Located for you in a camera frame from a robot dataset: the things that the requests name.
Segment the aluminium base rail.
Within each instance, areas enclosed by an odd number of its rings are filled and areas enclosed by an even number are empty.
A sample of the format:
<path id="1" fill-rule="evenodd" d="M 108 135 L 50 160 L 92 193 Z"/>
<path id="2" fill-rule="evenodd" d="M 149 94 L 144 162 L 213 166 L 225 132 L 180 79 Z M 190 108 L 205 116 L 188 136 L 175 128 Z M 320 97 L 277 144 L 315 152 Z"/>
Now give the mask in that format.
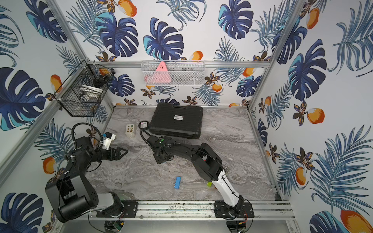
<path id="1" fill-rule="evenodd" d="M 124 201 L 125 212 L 117 217 L 88 212 L 79 220 L 295 220 L 286 201 L 245 202 L 239 217 L 233 217 L 222 201 Z"/>

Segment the pink triangle object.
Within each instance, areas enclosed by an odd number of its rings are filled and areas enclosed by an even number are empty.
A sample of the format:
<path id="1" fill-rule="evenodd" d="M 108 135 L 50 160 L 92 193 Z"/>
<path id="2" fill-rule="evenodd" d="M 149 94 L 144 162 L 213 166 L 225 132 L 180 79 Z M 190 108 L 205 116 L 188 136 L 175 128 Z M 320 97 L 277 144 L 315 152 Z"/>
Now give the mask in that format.
<path id="1" fill-rule="evenodd" d="M 150 83 L 171 83 L 172 78 L 164 61 L 160 62 L 155 72 L 151 75 Z"/>

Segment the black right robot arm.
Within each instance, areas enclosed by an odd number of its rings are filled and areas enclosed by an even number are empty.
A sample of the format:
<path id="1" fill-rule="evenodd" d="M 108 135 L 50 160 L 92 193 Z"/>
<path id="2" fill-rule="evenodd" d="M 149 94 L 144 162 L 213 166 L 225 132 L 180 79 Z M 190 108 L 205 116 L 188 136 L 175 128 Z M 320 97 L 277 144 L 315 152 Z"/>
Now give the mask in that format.
<path id="1" fill-rule="evenodd" d="M 244 213 L 245 198 L 234 189 L 226 176 L 222 160 L 206 143 L 188 145 L 168 136 L 156 137 L 145 130 L 141 138 L 151 148 L 157 164 L 171 161 L 175 156 L 190 161 L 202 179 L 211 182 L 223 197 L 224 206 L 217 208 L 217 216 L 233 220 Z"/>

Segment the black plastic tool case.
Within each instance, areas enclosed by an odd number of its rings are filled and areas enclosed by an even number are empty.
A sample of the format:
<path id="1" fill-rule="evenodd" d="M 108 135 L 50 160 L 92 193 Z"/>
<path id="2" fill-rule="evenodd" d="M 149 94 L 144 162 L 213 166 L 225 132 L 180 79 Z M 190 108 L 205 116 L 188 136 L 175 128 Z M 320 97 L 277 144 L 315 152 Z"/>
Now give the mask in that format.
<path id="1" fill-rule="evenodd" d="M 149 131 L 156 135 L 199 139 L 204 110 L 200 106 L 181 106 L 170 103 L 157 105 Z"/>

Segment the black round tape roll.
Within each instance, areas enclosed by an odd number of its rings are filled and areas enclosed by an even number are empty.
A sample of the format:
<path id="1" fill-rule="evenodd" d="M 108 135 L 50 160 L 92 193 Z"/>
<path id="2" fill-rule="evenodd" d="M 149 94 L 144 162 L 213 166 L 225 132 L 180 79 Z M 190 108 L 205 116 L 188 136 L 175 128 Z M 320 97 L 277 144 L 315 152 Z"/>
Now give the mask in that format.
<path id="1" fill-rule="evenodd" d="M 149 127 L 150 127 L 150 123 L 149 123 L 148 121 L 146 121 L 146 120 L 141 121 L 141 122 L 139 123 L 139 129 L 140 129 L 140 130 L 144 130 L 144 131 L 146 131 L 146 130 L 149 129 Z"/>

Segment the white button control box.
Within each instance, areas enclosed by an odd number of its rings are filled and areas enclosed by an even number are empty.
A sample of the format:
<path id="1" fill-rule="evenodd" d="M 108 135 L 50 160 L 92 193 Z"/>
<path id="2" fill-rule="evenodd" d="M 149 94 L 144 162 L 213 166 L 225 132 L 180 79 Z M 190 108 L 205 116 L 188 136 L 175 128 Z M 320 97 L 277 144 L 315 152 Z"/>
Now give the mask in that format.
<path id="1" fill-rule="evenodd" d="M 125 129 L 125 134 L 129 138 L 136 136 L 136 126 L 133 123 L 127 124 Z"/>

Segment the long blue lego brick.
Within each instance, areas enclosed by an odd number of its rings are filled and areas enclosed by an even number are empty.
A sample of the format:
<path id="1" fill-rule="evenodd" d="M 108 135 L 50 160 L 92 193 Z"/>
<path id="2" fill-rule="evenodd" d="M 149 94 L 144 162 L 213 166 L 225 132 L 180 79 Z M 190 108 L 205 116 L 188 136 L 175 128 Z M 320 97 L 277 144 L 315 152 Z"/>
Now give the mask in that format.
<path id="1" fill-rule="evenodd" d="M 176 180 L 175 180 L 175 185 L 174 185 L 174 188 L 175 189 L 179 189 L 180 188 L 180 183 L 181 183 L 181 177 L 177 177 Z"/>

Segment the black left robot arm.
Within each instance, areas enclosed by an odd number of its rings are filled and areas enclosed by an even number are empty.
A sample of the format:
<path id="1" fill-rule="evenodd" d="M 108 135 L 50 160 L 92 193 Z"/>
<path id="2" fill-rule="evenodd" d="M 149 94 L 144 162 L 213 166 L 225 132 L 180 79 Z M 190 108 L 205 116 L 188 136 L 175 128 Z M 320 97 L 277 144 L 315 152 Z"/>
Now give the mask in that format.
<path id="1" fill-rule="evenodd" d="M 87 125 L 96 130 L 102 144 L 95 148 L 88 136 L 76 139 L 75 129 L 80 125 Z M 85 176 L 90 172 L 88 168 L 92 163 L 118 161 L 128 153 L 127 149 L 110 147 L 112 139 L 115 138 L 114 134 L 101 134 L 96 127 L 88 123 L 75 124 L 71 129 L 71 137 L 75 149 L 64 156 L 68 163 L 63 174 L 47 183 L 45 188 L 57 219 L 63 223 L 82 216 L 99 204 L 99 196 Z"/>

